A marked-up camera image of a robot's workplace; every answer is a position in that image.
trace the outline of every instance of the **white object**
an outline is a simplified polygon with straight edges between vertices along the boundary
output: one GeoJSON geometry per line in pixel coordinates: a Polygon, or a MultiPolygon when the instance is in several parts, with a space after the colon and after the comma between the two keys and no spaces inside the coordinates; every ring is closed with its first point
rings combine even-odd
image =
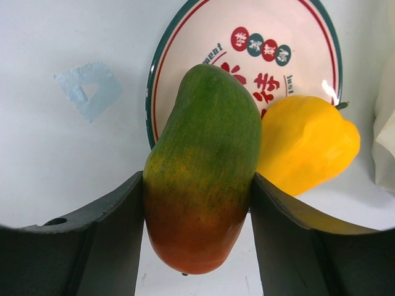
{"type": "MultiPolygon", "coordinates": [[[[395,36],[395,1],[388,2],[388,19],[395,36]]],[[[375,105],[374,142],[375,182],[395,194],[395,51],[386,61],[381,74],[380,89],[375,105]]]]}

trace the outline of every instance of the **tape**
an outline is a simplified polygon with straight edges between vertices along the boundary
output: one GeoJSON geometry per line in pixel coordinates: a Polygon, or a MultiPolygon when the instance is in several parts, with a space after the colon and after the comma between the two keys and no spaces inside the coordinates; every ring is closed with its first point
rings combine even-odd
{"type": "Polygon", "coordinates": [[[123,89],[108,66],[92,62],[79,68],[54,75],[55,80],[81,115],[92,123],[123,93],[123,89]],[[96,85],[97,90],[89,98],[84,86],[96,85]]]}

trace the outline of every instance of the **plate rim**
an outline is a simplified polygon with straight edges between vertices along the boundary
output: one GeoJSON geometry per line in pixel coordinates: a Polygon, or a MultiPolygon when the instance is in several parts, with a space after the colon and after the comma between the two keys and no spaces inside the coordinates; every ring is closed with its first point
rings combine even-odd
{"type": "MultiPolygon", "coordinates": [[[[155,146],[155,138],[154,138],[154,130],[152,126],[152,92],[154,89],[154,80],[157,73],[157,66],[160,62],[160,58],[164,53],[164,49],[166,44],[168,43],[174,29],[176,29],[179,22],[183,19],[183,17],[194,7],[198,2],[208,2],[210,0],[187,0],[187,2],[178,10],[173,19],[168,24],[166,30],[164,31],[160,41],[156,47],[154,56],[152,58],[152,62],[150,64],[150,70],[148,73],[148,80],[146,84],[146,98],[145,98],[145,120],[146,120],[146,131],[148,136],[148,142],[151,150],[155,146]]],[[[321,3],[320,0],[294,0],[294,1],[305,1],[310,2],[319,12],[322,19],[327,26],[329,33],[331,35],[333,45],[336,52],[336,57],[338,61],[338,75],[339,75],[339,86],[338,86],[338,99],[341,102],[341,95],[343,91],[343,61],[341,57],[341,49],[340,43],[338,39],[338,35],[336,33],[335,26],[329,16],[329,13],[326,11],[325,6],[321,3]]]]}

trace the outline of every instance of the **yellow bell pepper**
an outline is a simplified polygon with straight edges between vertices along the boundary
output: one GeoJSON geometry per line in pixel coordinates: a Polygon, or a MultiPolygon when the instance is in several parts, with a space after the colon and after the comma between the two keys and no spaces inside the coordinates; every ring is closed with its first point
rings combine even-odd
{"type": "Polygon", "coordinates": [[[336,107],[319,97],[289,96],[262,119],[257,172],[295,196],[338,176],[359,149],[358,129],[336,107]]]}

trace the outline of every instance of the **plate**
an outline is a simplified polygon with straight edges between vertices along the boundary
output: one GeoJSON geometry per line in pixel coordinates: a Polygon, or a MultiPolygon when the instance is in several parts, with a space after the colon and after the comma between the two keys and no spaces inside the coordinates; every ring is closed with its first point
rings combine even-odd
{"type": "Polygon", "coordinates": [[[146,90],[146,127],[154,147],[173,109],[184,74],[216,65],[253,96],[261,116],[293,94],[341,98],[339,41],[320,1],[189,0],[154,54],[146,90]]]}

